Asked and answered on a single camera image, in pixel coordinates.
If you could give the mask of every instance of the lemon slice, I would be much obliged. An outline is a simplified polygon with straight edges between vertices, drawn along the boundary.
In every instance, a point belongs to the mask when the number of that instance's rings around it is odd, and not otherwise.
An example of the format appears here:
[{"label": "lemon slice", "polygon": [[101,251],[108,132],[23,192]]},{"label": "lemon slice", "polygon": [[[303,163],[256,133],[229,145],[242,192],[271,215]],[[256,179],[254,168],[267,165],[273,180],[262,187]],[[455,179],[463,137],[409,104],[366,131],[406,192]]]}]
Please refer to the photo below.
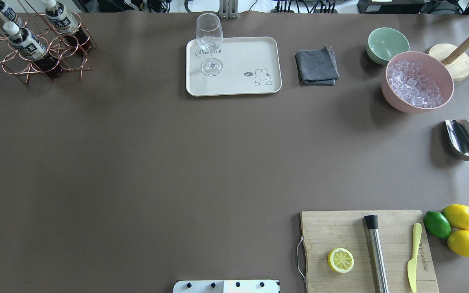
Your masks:
[{"label": "lemon slice", "polygon": [[350,251],[338,247],[329,252],[329,266],[338,273],[348,273],[354,267],[354,257]]}]

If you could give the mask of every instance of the ice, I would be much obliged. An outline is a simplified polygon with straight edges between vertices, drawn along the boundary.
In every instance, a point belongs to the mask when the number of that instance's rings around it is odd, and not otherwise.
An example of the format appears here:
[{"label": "ice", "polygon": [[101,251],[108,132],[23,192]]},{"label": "ice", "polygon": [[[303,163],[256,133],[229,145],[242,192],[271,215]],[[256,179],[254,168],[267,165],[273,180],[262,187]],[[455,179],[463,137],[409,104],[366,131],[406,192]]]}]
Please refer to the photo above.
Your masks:
[{"label": "ice", "polygon": [[390,88],[405,102],[421,108],[441,106],[445,99],[435,80],[423,72],[420,61],[399,60],[387,68]]}]

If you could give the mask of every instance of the wooden cutting board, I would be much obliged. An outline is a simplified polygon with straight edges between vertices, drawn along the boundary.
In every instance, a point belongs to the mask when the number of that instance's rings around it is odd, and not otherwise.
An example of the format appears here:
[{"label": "wooden cutting board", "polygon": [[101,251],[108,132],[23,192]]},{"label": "wooden cutting board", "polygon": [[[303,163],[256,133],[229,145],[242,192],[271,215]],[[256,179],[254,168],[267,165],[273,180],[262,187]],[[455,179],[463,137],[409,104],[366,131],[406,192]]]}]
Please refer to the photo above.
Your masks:
[{"label": "wooden cutting board", "polygon": [[[439,293],[421,211],[303,211],[301,213],[307,267],[307,293],[375,293],[375,269],[363,221],[377,215],[379,237],[391,293],[411,293],[406,263],[412,257],[412,229],[423,225],[417,259],[417,292]],[[341,274],[328,263],[329,252],[343,247],[354,256],[352,271]]]}]

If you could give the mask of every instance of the white bottle cap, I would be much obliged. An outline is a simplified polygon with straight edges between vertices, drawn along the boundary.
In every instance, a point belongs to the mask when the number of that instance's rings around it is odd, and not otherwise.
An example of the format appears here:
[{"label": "white bottle cap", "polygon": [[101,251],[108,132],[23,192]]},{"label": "white bottle cap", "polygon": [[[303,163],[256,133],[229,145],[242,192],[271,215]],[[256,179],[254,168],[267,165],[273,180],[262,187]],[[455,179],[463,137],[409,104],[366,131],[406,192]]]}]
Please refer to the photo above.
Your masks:
[{"label": "white bottle cap", "polygon": [[43,4],[47,8],[52,8],[57,4],[57,2],[56,2],[56,0],[43,0]]},{"label": "white bottle cap", "polygon": [[8,35],[15,35],[19,32],[19,26],[13,22],[6,22],[3,25],[3,29],[8,33]]}]

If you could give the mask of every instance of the citrus fruit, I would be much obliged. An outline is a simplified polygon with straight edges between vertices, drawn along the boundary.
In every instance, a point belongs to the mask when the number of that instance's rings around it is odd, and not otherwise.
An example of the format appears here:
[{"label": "citrus fruit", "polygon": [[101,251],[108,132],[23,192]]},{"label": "citrus fruit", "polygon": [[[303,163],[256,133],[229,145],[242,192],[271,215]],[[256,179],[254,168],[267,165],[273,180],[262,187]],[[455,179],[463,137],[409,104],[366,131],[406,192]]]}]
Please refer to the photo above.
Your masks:
[{"label": "citrus fruit", "polygon": [[338,247],[329,252],[329,266],[338,273],[348,273],[354,267],[354,257],[350,251]]},{"label": "citrus fruit", "polygon": [[469,206],[452,204],[443,208],[443,215],[448,219],[450,226],[469,230]]},{"label": "citrus fruit", "polygon": [[428,230],[430,234],[441,239],[448,237],[452,230],[448,220],[439,212],[426,212],[423,222],[425,223],[426,230]]},{"label": "citrus fruit", "polygon": [[460,256],[469,257],[469,230],[455,230],[448,237],[448,247]]}]

